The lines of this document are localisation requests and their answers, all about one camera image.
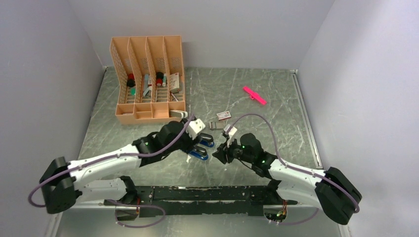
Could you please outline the blue stapler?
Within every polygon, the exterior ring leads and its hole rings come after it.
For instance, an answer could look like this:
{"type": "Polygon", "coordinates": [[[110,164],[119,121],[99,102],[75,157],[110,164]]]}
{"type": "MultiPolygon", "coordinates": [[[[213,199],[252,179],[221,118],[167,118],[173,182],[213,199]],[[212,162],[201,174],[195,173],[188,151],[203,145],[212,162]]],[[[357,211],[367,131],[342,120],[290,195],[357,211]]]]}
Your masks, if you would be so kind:
{"type": "Polygon", "coordinates": [[[209,148],[211,148],[215,145],[213,136],[210,135],[210,134],[201,133],[200,138],[201,138],[201,140],[200,140],[201,145],[204,145],[204,146],[209,147],[209,148]]]}
{"type": "Polygon", "coordinates": [[[207,150],[202,147],[195,147],[190,153],[190,156],[198,158],[200,160],[207,160],[209,158],[207,150]]]}

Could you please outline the red white staple box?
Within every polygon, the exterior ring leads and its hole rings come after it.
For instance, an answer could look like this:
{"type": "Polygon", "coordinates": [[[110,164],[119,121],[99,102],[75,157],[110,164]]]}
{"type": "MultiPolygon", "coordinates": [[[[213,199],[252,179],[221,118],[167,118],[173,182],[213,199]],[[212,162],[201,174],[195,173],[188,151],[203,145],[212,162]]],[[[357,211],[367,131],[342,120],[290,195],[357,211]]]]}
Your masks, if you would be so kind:
{"type": "Polygon", "coordinates": [[[217,113],[216,116],[217,116],[219,121],[230,119],[232,117],[231,113],[229,111],[224,111],[224,112],[217,113]]]}

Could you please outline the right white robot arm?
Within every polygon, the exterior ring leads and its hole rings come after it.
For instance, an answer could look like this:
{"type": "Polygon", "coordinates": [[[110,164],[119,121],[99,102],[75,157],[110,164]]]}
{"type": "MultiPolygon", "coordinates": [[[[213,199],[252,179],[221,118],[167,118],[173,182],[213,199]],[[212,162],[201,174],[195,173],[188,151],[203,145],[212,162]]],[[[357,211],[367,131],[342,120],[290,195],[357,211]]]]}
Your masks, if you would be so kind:
{"type": "Polygon", "coordinates": [[[284,199],[299,201],[322,210],[341,225],[347,225],[359,211],[362,195],[339,169],[312,169],[281,161],[265,151],[252,133],[239,140],[226,140],[212,155],[223,164],[235,159],[246,162],[258,176],[278,181],[277,186],[266,192],[271,204],[284,199]]]}

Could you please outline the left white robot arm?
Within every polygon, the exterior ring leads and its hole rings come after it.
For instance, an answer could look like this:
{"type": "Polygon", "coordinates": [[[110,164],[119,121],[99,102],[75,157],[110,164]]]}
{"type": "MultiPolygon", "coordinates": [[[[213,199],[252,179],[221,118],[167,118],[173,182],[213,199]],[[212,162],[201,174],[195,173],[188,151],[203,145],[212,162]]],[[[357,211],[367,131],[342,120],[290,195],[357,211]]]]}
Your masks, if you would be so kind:
{"type": "Polygon", "coordinates": [[[172,152],[190,153],[201,141],[205,129],[200,119],[171,121],[160,131],[93,158],[66,161],[55,158],[42,177],[41,189],[48,214],[63,212],[76,203],[99,199],[118,200],[124,205],[136,201],[137,191],[128,177],[104,180],[105,176],[160,162],[172,152]]]}

